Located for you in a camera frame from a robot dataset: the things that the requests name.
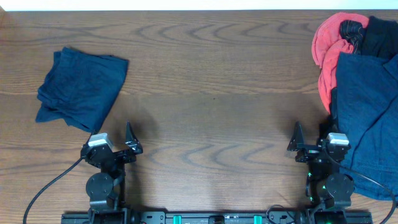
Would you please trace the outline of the navy blue shorts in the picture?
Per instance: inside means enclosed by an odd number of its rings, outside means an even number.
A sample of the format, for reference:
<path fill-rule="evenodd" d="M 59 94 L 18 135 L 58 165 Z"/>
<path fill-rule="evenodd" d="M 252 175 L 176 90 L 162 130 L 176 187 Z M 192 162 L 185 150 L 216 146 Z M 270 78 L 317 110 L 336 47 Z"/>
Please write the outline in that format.
<path fill-rule="evenodd" d="M 397 57 L 342 53 L 336 68 L 338 128 L 351 149 L 341 163 L 358 194 L 397 193 Z"/>

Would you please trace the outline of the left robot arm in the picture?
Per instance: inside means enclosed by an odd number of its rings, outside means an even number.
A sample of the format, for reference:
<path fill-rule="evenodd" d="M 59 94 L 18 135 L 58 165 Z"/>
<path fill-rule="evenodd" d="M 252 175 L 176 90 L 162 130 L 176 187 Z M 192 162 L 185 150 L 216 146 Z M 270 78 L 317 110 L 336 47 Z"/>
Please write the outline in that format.
<path fill-rule="evenodd" d="M 136 156 L 143 153 L 129 122 L 126 123 L 125 144 L 127 149 L 114 151 L 114 144 L 107 133 L 92 134 L 80 151 L 85 162 L 100 170 L 86 183 L 93 212 L 116 211 L 124 202 L 125 165 L 135 162 Z"/>

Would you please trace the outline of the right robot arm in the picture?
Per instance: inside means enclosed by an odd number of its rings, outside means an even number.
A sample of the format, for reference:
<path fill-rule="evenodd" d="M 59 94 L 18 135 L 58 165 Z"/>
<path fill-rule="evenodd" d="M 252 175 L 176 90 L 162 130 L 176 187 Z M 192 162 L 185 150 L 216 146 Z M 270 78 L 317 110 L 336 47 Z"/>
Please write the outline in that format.
<path fill-rule="evenodd" d="M 308 165 L 305 195 L 322 209 L 342 209 L 351 205 L 352 177 L 340 172 L 341 161 L 351 149 L 347 136 L 329 132 L 314 145 L 306 144 L 301 124 L 295 123 L 287 147 L 297 153 L 296 162 Z"/>

